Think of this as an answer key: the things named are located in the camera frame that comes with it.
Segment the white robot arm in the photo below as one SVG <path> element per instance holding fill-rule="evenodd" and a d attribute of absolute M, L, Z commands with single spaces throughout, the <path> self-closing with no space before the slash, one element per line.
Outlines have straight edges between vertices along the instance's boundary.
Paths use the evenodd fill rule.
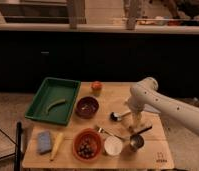
<path fill-rule="evenodd" d="M 199 136 L 199 107 L 160 94 L 157 90 L 158 82 L 153 77 L 133 83 L 127 101 L 130 111 L 138 115 L 145 105 L 152 106 Z"/>

